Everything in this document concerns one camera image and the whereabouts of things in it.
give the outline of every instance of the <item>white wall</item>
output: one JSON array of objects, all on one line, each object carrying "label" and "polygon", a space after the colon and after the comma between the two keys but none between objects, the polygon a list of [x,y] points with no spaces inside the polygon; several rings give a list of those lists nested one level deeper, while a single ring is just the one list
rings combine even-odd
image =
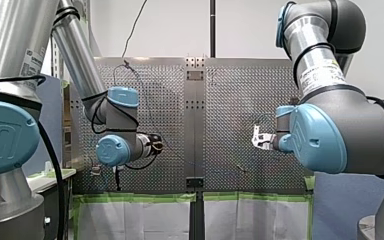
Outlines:
[{"label": "white wall", "polygon": [[[92,31],[101,55],[121,56],[142,1],[90,1]],[[354,2],[366,15],[367,38],[348,81],[384,98],[384,1]],[[217,56],[285,58],[274,44],[284,4],[285,0],[217,1]],[[154,0],[147,3],[126,56],[202,56],[209,55],[209,48],[208,0]]]}]

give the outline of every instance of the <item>robotic arm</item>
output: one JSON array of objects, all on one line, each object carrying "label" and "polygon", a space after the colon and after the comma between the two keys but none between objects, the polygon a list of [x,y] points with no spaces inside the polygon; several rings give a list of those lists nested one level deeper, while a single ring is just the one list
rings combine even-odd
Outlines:
[{"label": "robotic arm", "polygon": [[[384,101],[366,97],[344,76],[365,31],[363,13],[347,0],[290,2],[281,10],[276,45],[293,62],[302,98],[276,110],[276,134],[255,127],[256,147],[293,153],[312,171],[384,178]],[[376,239],[384,239],[384,202]]]},{"label": "robotic arm", "polygon": [[106,90],[71,0],[59,2],[52,35],[83,101],[86,117],[93,124],[106,124],[106,136],[99,140],[96,150],[99,161],[114,167],[160,154],[159,135],[137,133],[138,92],[125,87]]}]

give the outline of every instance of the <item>metal stand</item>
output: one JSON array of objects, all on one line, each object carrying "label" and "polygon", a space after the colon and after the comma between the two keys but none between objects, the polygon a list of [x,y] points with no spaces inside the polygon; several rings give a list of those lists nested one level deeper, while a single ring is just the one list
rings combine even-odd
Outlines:
[{"label": "metal stand", "polygon": [[43,240],[45,237],[45,209],[43,198],[35,197],[36,204],[24,212],[0,220],[0,239]]},{"label": "metal stand", "polygon": [[196,192],[196,202],[191,202],[189,240],[205,240],[204,193]]}]

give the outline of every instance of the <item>metal bracket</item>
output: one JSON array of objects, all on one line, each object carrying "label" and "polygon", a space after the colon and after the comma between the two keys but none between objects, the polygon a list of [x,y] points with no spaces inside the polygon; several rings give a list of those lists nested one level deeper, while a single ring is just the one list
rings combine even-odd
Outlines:
[{"label": "metal bracket", "polygon": [[204,71],[187,71],[186,80],[204,81]]},{"label": "metal bracket", "polygon": [[204,178],[203,177],[188,177],[186,178],[187,188],[203,188]]},{"label": "metal bracket", "polygon": [[252,136],[252,145],[263,150],[273,150],[273,141],[275,134],[260,133],[260,126],[254,125],[254,135]]}]

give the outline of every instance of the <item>silver arm segment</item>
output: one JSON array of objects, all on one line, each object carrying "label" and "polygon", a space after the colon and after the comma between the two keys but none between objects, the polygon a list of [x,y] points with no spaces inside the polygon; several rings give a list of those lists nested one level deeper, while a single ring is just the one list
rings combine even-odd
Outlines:
[{"label": "silver arm segment", "polygon": [[[102,98],[107,88],[101,80],[71,0],[60,0],[58,9],[52,36],[58,44],[73,83],[84,103],[85,115],[92,120],[97,101]],[[104,112],[98,111],[96,123],[103,124],[105,119]]]},{"label": "silver arm segment", "polygon": [[[158,155],[161,138],[137,133],[137,91],[112,87],[107,92],[71,0],[60,0],[52,35],[83,101],[84,114],[93,124],[106,124],[107,136],[97,146],[98,159],[113,167]],[[109,148],[116,154],[108,154]]]}]

